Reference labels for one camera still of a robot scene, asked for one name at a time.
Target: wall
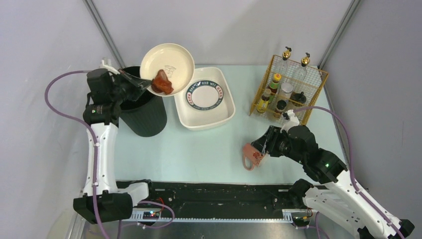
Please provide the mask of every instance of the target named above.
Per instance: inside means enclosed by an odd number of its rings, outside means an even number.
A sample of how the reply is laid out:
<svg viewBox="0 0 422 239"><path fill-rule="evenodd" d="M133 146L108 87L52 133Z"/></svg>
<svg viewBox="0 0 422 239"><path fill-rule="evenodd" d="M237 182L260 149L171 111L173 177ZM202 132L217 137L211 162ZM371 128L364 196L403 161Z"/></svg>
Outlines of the wall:
<svg viewBox="0 0 422 239"><path fill-rule="evenodd" d="M356 178L422 238L421 1L363 1L329 59L327 88L351 133Z"/></svg>
<svg viewBox="0 0 422 239"><path fill-rule="evenodd" d="M186 47L197 64L268 65L285 46L318 64L350 0L97 0L127 66L160 43Z"/></svg>
<svg viewBox="0 0 422 239"><path fill-rule="evenodd" d="M46 238L79 195L88 147L83 126L47 108L45 87L110 53L81 0L2 1L0 26L0 238ZM58 82L50 99L81 117L87 92L80 74Z"/></svg>

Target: trash can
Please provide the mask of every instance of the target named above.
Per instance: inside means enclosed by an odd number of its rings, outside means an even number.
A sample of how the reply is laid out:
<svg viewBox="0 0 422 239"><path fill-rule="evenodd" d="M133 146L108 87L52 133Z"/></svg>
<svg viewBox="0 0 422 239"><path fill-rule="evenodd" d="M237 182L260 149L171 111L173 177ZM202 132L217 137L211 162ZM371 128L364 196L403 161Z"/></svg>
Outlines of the trash can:
<svg viewBox="0 0 422 239"><path fill-rule="evenodd" d="M139 66L124 68L127 73L139 76ZM167 124L163 98L145 91L137 101L125 101L121 105L120 118L142 137L151 137L161 132Z"/></svg>

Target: piece of meat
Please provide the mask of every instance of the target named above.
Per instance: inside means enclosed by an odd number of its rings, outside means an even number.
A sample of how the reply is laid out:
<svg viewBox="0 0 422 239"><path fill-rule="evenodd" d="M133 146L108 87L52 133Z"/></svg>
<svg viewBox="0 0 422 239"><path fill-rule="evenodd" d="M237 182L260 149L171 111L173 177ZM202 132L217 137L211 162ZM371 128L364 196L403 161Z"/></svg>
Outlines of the piece of meat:
<svg viewBox="0 0 422 239"><path fill-rule="evenodd" d="M157 76L152 81L151 88L157 93L164 92L166 95L171 94L174 90L163 69L158 71Z"/></svg>

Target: white table surface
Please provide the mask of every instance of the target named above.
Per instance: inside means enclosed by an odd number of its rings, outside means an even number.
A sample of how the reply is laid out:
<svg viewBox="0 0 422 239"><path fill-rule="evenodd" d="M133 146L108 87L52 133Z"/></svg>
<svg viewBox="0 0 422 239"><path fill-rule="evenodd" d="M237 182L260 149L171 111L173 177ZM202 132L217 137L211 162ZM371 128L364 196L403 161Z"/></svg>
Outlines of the white table surface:
<svg viewBox="0 0 422 239"><path fill-rule="evenodd" d="M235 116L220 127L190 131L179 122L174 98L165 97L167 125L158 135L139 137L120 120L114 159L116 179L291 184L303 178L316 184L304 173L300 164L286 157L268 158L253 171L243 168L242 147L261 137L271 124L266 119L249 116L251 102L267 66L217 67L224 73L233 95ZM316 105L329 108L324 91L321 91ZM344 161L329 113L313 110L307 126L321 148Z"/></svg>

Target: pink mug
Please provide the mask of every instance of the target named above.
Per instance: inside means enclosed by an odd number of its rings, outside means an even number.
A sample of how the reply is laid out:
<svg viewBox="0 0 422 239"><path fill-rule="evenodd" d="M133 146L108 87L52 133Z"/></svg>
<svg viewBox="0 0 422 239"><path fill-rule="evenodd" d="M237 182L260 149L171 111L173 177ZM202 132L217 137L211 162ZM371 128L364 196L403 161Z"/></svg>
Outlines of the pink mug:
<svg viewBox="0 0 422 239"><path fill-rule="evenodd" d="M243 167L245 167L246 170L252 171L252 169L255 166L259 166L259 163L261 163L261 160L265 157L265 154L262 154L259 152L256 148L254 148L250 143L245 144L245 146L242 149L243 151ZM251 162L251 166L248 168L246 167L246 158L249 159Z"/></svg>

